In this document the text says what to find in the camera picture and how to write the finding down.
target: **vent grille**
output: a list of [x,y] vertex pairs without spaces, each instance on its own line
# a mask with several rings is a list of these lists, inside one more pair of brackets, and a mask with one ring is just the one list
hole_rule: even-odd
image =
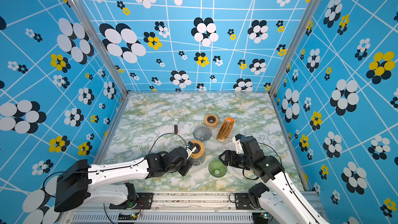
[[[131,220],[117,220],[117,214],[108,213],[115,223],[131,223]],[[147,212],[139,217],[135,223],[253,223],[251,213],[206,213],[206,212]],[[76,213],[73,224],[109,223],[105,213],[98,212]]]

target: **black cable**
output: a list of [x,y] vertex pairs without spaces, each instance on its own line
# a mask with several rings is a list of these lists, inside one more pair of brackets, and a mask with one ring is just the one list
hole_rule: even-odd
[[[275,152],[276,156],[279,157],[279,161],[280,161],[281,166],[282,166],[281,157],[280,157],[280,156],[278,155],[278,153],[274,150],[274,148],[272,148],[272,147],[270,147],[270,148]],[[304,203],[302,203],[301,200],[300,200],[300,198],[296,195],[295,191],[294,191],[293,188],[290,186],[290,183],[289,183],[289,181],[287,180],[287,177],[286,177],[286,174],[285,174],[285,173],[283,173],[283,176],[285,177],[286,183],[287,183],[287,185],[289,186],[291,192],[295,195],[295,197],[296,197],[297,200],[301,203],[301,205],[305,208],[305,210],[307,210],[307,212],[312,216],[312,218],[314,219],[314,221],[315,221],[316,223],[319,224],[319,222],[316,220],[316,218],[312,215],[311,211],[309,211],[309,210],[307,209],[307,207],[304,205]]]
[[156,141],[157,141],[161,136],[166,135],[166,134],[173,134],[173,135],[179,136],[179,137],[184,141],[185,146],[187,146],[187,142],[186,142],[185,139],[183,139],[180,135],[175,134],[175,133],[171,133],[171,132],[170,132],[170,133],[165,133],[165,134],[160,135],[160,136],[155,140],[155,142],[153,142],[153,145],[152,145],[151,149],[149,150],[148,155],[149,155],[150,152],[152,151],[152,148],[153,148],[153,146],[155,145]]
[[281,166],[282,166],[282,160],[281,160],[281,157],[278,155],[278,153],[276,153],[276,151],[272,148],[272,147],[270,147],[274,152],[275,152],[275,154],[276,154],[276,156],[278,156],[279,157],[279,162],[281,163]]
[[[48,180],[48,178],[50,178],[51,176],[53,176],[53,175],[55,175],[55,174],[58,174],[58,173],[64,173],[64,172],[54,172],[54,173],[52,173],[51,175],[49,175],[49,176],[44,180],[44,182],[43,182],[43,191],[44,191],[44,193],[45,193],[46,195],[48,195],[49,197],[54,197],[54,198],[55,198],[55,196],[50,195],[49,193],[47,193],[47,191],[46,191],[46,189],[45,189],[45,187],[44,187],[44,184],[46,183],[46,181]],[[89,172],[71,172],[71,173],[89,173]]]
[[236,202],[231,201],[231,195],[232,195],[232,194],[235,194],[235,193],[230,193],[229,196],[228,196],[228,200],[229,200],[230,202],[232,202],[233,204],[235,204]]
[[[161,136],[166,135],[166,134],[174,134],[174,135],[179,136],[179,137],[184,141],[185,146],[187,146],[187,142],[186,142],[185,139],[183,139],[180,135],[175,134],[175,133],[165,133],[165,134],[160,135],[160,136],[155,140],[155,142],[153,143],[151,149],[150,149],[149,152],[148,152],[148,155],[150,154],[150,152],[151,152],[153,146],[155,145],[156,141],[157,141]],[[138,162],[138,163],[136,163],[136,164],[134,164],[134,165],[132,165],[132,166],[136,166],[136,165],[142,163],[144,160],[145,160],[145,159],[141,160],[140,162]],[[112,169],[122,169],[122,168],[127,168],[127,167],[131,167],[131,166],[125,166],[125,167],[119,167],[119,168],[112,168]],[[104,172],[104,171],[112,170],[112,169],[102,169],[102,170],[100,170],[100,171],[101,171],[101,172]],[[49,176],[44,180],[44,182],[43,182],[43,191],[44,191],[44,193],[45,193],[46,195],[55,198],[55,196],[50,195],[49,193],[47,193],[47,191],[45,190],[44,184],[46,183],[46,181],[48,180],[48,178],[50,178],[51,176],[53,176],[53,175],[55,175],[55,174],[59,174],[59,173],[64,173],[64,172],[54,172],[54,173],[52,173],[51,175],[49,175]],[[90,173],[90,172],[70,172],[70,173]]]
[[111,218],[109,218],[108,213],[106,212],[105,203],[103,204],[103,210],[105,211],[105,214],[106,214],[106,216],[108,217],[108,220],[109,220],[112,224],[115,224],[115,223],[111,220]]
[[242,175],[243,175],[246,179],[249,179],[249,180],[255,181],[255,180],[258,179],[258,177],[256,177],[256,178],[249,178],[249,177],[246,177],[246,176],[245,176],[245,169],[242,169]]

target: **floor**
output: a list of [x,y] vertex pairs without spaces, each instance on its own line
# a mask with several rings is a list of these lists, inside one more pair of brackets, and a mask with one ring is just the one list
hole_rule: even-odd
[[[224,177],[210,175],[208,165],[224,150],[235,150],[231,137],[240,133],[252,135],[258,142],[272,146],[281,156],[283,166],[299,190],[303,190],[297,168],[289,152],[275,111],[266,93],[134,93],[119,123],[116,134],[103,163],[119,163],[145,156],[153,142],[163,133],[174,131],[174,118],[170,113],[182,109],[185,116],[179,118],[178,132],[188,142],[193,140],[192,131],[204,125],[204,117],[216,114],[220,123],[212,127],[212,137],[204,142],[204,163],[193,166],[185,177],[179,173],[146,180],[130,180],[137,191],[247,191],[260,182],[245,179],[241,169],[228,167]],[[234,128],[226,142],[216,140],[222,121],[226,117],[235,120]],[[161,137],[152,153],[171,151],[183,145],[175,135]],[[274,152],[263,147],[266,155]],[[254,178],[252,172],[246,177]]]

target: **black dot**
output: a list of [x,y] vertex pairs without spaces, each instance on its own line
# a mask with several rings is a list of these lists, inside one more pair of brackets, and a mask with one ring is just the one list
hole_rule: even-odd
[[347,189],[349,192],[354,193],[355,192],[355,188],[351,186],[351,184],[347,183]]
[[375,77],[373,77],[372,78],[372,82],[373,82],[373,84],[379,84],[380,82],[381,82],[381,77],[380,76],[375,76]]
[[387,155],[386,155],[384,152],[381,152],[381,153],[379,154],[379,156],[380,156],[380,158],[383,159],[383,160],[386,160],[386,159],[387,159]]
[[373,70],[369,70],[368,72],[366,72],[366,77],[373,78],[373,76],[375,76],[375,71]]
[[383,80],[387,80],[387,79],[390,78],[390,77],[391,77],[391,72],[388,71],[388,70],[384,71],[384,73],[381,75],[381,78],[382,78]]

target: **black motor joint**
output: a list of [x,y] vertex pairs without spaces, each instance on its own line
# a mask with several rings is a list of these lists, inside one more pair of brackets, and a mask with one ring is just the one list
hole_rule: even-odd
[[253,136],[238,134],[235,136],[235,139],[240,139],[243,153],[236,154],[235,151],[224,151],[218,156],[218,159],[224,165],[252,170],[254,175],[261,177],[264,182],[267,182],[269,179],[274,180],[274,176],[279,172],[285,172],[285,169],[275,157],[264,155],[264,152],[260,149],[257,140]]
[[[189,142],[189,148],[192,150],[193,143]],[[161,177],[166,173],[178,172],[185,176],[192,167],[192,161],[188,160],[188,153],[185,147],[178,147],[171,152],[151,153],[145,157],[148,162],[148,176]]]

